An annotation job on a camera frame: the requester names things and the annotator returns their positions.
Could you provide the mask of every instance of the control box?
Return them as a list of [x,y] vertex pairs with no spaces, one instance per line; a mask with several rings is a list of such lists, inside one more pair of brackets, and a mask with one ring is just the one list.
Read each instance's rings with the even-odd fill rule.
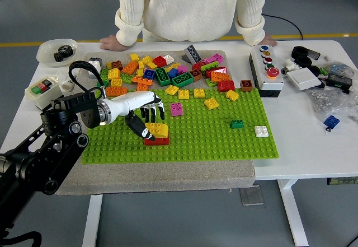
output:
[[284,80],[278,69],[274,49],[270,45],[254,45],[249,63],[255,87],[261,97],[278,97]]

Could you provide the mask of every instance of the purple lego brick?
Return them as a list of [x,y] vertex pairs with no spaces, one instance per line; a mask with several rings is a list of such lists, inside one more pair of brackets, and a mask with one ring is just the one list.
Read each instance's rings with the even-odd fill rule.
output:
[[171,103],[170,104],[170,112],[172,116],[180,116],[183,115],[183,107],[180,102],[178,103]]

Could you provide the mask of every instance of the white lego brick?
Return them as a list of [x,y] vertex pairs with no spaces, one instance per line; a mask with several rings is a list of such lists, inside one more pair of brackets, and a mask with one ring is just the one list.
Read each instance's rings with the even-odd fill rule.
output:
[[255,134],[257,138],[266,138],[269,136],[269,132],[265,125],[257,125],[255,126]]
[[174,62],[174,59],[170,55],[166,55],[163,58],[166,60],[167,65],[172,64]]

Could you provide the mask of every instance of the white bowl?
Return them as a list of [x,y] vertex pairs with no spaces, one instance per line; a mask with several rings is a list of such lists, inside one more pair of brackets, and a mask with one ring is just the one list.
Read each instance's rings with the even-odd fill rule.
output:
[[[62,45],[70,45],[73,49],[73,55],[68,58],[64,58],[61,62],[56,62],[54,53],[58,52],[59,47]],[[75,60],[76,52],[77,43],[72,39],[49,40],[40,45],[39,50],[37,51],[36,59],[38,62],[48,67],[66,66]]]

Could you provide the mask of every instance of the white robotic hand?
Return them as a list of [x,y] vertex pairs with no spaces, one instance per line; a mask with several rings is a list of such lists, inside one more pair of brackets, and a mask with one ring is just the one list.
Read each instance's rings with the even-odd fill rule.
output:
[[139,137],[155,140],[140,118],[134,114],[134,110],[140,108],[142,117],[149,121],[149,108],[152,113],[151,121],[156,121],[158,105],[160,117],[164,120],[164,106],[162,100],[151,91],[130,92],[114,99],[99,99],[98,110],[101,117],[101,125],[111,124],[118,116],[125,116],[125,123]]

